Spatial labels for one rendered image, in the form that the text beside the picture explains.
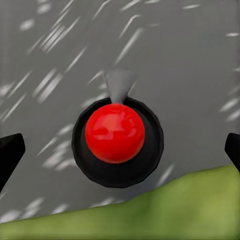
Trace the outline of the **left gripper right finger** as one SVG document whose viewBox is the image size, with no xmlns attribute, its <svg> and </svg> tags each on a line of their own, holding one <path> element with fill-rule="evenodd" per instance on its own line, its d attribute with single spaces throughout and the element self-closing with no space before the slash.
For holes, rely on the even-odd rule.
<svg viewBox="0 0 240 240">
<path fill-rule="evenodd" d="M 224 151 L 240 172 L 240 134 L 229 133 L 224 145 Z"/>
</svg>

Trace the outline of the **pesticide atomizer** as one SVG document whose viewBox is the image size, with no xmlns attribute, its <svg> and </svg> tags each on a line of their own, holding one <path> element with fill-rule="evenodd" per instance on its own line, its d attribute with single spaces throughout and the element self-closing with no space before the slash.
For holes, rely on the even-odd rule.
<svg viewBox="0 0 240 240">
<path fill-rule="evenodd" d="M 164 132 L 158 116 L 128 93 L 135 75 L 112 69 L 103 74 L 109 96 L 95 101 L 77 119 L 71 148 L 75 163 L 96 183 L 127 188 L 158 167 Z"/>
</svg>

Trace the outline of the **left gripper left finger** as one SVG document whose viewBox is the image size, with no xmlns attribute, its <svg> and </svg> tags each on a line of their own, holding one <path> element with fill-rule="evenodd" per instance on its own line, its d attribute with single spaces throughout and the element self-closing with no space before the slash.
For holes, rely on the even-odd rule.
<svg viewBox="0 0 240 240">
<path fill-rule="evenodd" d="M 21 133 L 0 138 L 0 188 L 3 187 L 25 152 Z"/>
</svg>

